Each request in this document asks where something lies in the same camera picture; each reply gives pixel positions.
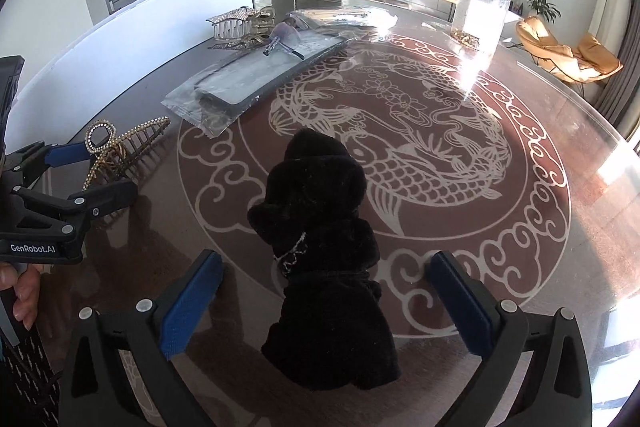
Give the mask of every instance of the silver screw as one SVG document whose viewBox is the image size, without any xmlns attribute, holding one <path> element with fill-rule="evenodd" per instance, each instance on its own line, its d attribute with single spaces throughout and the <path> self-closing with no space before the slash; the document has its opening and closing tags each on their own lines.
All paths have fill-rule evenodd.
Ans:
<svg viewBox="0 0 640 427">
<path fill-rule="evenodd" d="M 154 303 L 151 299 L 142 299 L 136 304 L 136 309 L 141 313 L 148 312 L 153 307 Z"/>
<path fill-rule="evenodd" d="M 506 299 L 500 303 L 500 308 L 507 313 L 515 313 L 518 309 L 518 305 L 515 302 Z"/>
<path fill-rule="evenodd" d="M 574 312 L 572 312 L 569 308 L 562 308 L 560 310 L 560 314 L 562 315 L 562 318 L 568 320 L 568 321 L 572 321 L 574 320 Z"/>
<path fill-rule="evenodd" d="M 93 314 L 94 311 L 91 308 L 82 308 L 80 310 L 80 313 L 78 314 L 78 317 L 80 317 L 81 320 L 85 321 Z"/>
</svg>

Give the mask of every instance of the blue gripper pad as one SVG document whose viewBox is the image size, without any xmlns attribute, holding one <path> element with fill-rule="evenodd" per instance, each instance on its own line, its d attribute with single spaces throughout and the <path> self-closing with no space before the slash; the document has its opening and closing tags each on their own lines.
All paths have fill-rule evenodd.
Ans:
<svg viewBox="0 0 640 427">
<path fill-rule="evenodd" d="M 177 281 L 186 284 L 169 309 L 162 312 L 159 347 L 167 360 L 187 348 L 202 314 L 222 282 L 224 266 L 220 254 L 205 250 L 194 265 L 195 271 L 190 270 L 183 279 Z"/>
<path fill-rule="evenodd" d="M 473 355 L 488 357 L 500 327 L 497 301 L 480 281 L 471 279 L 449 252 L 431 258 L 429 280 L 436 288 L 466 349 Z"/>
<path fill-rule="evenodd" d="M 90 159 L 91 153 L 86 149 L 84 142 L 56 145 L 44 157 L 45 163 L 53 168 Z"/>
</svg>

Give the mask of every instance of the round table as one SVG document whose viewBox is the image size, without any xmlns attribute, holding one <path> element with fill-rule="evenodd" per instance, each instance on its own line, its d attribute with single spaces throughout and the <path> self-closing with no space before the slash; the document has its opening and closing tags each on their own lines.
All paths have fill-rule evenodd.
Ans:
<svg viewBox="0 0 640 427">
<path fill-rule="evenodd" d="M 220 427 L 430 426 L 478 366 L 422 276 L 450 250 L 498 299 L 527 312 L 574 311 L 593 387 L 594 425 L 608 425 L 640 378 L 640 160 L 572 90 L 499 47 L 489 65 L 465 58 L 443 21 L 367 0 L 256 0 L 293 9 L 368 5 L 398 17 L 261 99 L 219 138 L 169 113 L 161 100 L 220 53 L 207 42 L 174 58 L 103 110 L 123 132 L 168 114 L 138 202 L 86 236 L 86 260 L 43 277 L 38 327 L 54 369 L 84 306 L 126 309 L 153 298 L 203 248 L 228 264 L 216 299 L 173 362 Z M 313 393 L 261 355 L 286 281 L 246 220 L 295 131 L 339 139 L 363 166 L 360 217 L 381 260 L 371 270 L 396 340 L 402 377 L 372 391 Z M 78 168 L 47 185 L 68 194 Z M 130 380 L 148 418 L 130 355 Z M 523 355 L 492 423 L 505 418 Z"/>
</svg>

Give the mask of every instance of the black plush toy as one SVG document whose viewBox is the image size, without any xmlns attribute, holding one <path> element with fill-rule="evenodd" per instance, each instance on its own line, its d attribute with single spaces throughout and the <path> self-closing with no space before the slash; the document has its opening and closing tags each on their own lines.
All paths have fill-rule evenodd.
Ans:
<svg viewBox="0 0 640 427">
<path fill-rule="evenodd" d="M 400 375 L 380 284 L 367 272 L 380 254 L 369 223 L 358 218 L 366 187 L 340 142 L 303 129 L 270 172 L 264 202 L 248 213 L 289 280 L 262 353 L 311 390 L 372 389 Z"/>
</svg>

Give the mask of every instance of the leather armchair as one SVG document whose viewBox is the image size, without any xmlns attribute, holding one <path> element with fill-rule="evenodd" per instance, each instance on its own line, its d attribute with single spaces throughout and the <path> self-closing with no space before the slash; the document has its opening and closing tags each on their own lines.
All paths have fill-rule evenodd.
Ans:
<svg viewBox="0 0 640 427">
<path fill-rule="evenodd" d="M 587 33 L 576 48 L 560 44 L 537 17 L 516 24 L 516 32 L 535 63 L 563 82 L 606 80 L 622 63 L 596 37 Z"/>
</svg>

